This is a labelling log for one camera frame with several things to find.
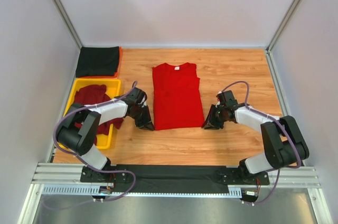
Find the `bright red t shirt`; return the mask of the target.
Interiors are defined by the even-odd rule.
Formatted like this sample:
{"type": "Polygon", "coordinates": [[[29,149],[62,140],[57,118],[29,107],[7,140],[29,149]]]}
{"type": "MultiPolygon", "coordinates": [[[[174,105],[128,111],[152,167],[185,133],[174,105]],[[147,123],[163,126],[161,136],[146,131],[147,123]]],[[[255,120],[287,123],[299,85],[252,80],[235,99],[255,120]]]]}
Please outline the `bright red t shirt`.
{"type": "Polygon", "coordinates": [[[196,64],[162,63],[152,69],[152,77],[155,129],[201,127],[204,114],[196,64]]]}

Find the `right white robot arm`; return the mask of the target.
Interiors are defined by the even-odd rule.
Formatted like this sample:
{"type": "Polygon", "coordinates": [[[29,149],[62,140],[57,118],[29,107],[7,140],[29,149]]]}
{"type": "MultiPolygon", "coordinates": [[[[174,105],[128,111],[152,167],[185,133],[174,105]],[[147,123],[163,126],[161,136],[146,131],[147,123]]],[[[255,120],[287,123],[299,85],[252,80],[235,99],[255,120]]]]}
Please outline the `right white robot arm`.
{"type": "Polygon", "coordinates": [[[292,116],[278,117],[238,103],[231,90],[217,94],[218,103],[210,107],[204,129],[223,129],[225,122],[250,127],[262,136],[264,151],[240,161],[247,174],[297,168],[309,158],[309,149],[299,126],[292,116]]]}

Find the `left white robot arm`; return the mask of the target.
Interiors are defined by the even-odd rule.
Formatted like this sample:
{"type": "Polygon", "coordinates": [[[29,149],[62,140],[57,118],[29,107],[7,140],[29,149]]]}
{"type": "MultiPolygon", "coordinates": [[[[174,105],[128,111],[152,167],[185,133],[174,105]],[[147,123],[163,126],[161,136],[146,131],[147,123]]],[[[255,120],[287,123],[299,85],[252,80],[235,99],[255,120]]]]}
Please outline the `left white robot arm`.
{"type": "Polygon", "coordinates": [[[130,117],[137,128],[154,131],[146,101],[146,92],[132,87],[128,93],[109,101],[94,105],[75,103],[55,126],[54,144],[77,157],[88,168],[107,173],[110,160],[95,145],[98,127],[113,119],[130,117]]]}

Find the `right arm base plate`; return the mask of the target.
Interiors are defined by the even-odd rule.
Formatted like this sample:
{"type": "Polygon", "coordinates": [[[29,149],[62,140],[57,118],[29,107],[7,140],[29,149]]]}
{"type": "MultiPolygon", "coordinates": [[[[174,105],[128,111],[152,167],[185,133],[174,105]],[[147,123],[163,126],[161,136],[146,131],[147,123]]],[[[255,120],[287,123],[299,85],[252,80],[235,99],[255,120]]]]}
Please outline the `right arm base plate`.
{"type": "Polygon", "coordinates": [[[251,174],[241,167],[222,167],[216,171],[220,182],[226,185],[270,185],[267,172],[251,174]]]}

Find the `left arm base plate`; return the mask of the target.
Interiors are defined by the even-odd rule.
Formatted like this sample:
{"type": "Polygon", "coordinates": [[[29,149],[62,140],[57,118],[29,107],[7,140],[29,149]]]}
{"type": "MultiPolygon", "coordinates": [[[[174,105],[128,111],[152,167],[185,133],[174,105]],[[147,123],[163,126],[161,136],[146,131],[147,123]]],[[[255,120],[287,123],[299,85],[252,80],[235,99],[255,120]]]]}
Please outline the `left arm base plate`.
{"type": "Polygon", "coordinates": [[[123,172],[102,173],[85,166],[82,168],[80,181],[84,183],[131,183],[134,180],[133,175],[126,172],[128,170],[126,165],[111,166],[108,170],[123,170],[123,172]]]}

